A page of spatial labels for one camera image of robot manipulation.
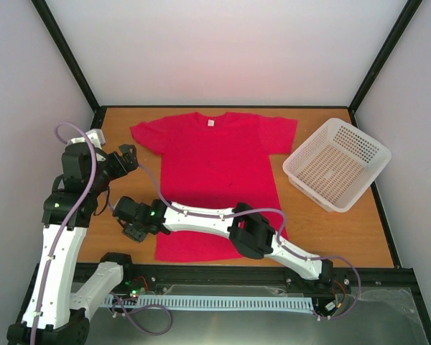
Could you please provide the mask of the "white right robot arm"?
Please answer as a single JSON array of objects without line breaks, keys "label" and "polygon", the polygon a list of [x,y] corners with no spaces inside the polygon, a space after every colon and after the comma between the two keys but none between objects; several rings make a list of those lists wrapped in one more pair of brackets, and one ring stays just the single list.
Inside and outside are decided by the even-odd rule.
[{"label": "white right robot arm", "polygon": [[277,209],[254,209],[247,203],[234,208],[196,208],[176,202],[153,200],[151,205],[137,203],[124,196],[113,209],[113,217],[123,226],[123,234],[136,242],[147,235],[175,232],[210,234],[227,239],[236,251],[249,259],[269,258],[315,284],[330,284],[333,263],[293,245],[270,225],[263,212]]}]

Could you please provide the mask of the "white perforated plastic basket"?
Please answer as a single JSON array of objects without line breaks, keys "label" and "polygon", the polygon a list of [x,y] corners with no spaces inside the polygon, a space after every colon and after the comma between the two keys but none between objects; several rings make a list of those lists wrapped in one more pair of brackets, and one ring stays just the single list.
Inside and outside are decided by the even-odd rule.
[{"label": "white perforated plastic basket", "polygon": [[345,213],[392,158],[391,151],[352,124],[332,118],[284,162],[289,183],[328,212]]}]

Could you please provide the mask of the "red t-shirt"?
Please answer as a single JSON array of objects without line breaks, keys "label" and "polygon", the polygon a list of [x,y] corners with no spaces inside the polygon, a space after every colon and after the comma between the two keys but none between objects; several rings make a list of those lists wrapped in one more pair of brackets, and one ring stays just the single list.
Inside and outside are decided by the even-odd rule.
[{"label": "red t-shirt", "polygon": [[162,158],[160,190],[169,201],[201,208],[280,207],[271,155],[292,151],[298,121],[198,112],[143,121],[132,138]]}]

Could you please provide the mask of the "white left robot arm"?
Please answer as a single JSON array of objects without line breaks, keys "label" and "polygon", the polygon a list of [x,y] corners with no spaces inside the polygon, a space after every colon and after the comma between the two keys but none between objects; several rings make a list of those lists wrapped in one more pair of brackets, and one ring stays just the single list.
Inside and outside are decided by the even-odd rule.
[{"label": "white left robot arm", "polygon": [[93,314],[115,288],[130,288],[135,271],[128,254],[110,253],[76,294],[71,293],[81,244],[98,197],[112,180],[138,168],[136,148],[123,144],[110,154],[85,142],[69,144],[44,202],[40,264],[29,286],[21,315],[10,325],[9,344],[84,344]]}]

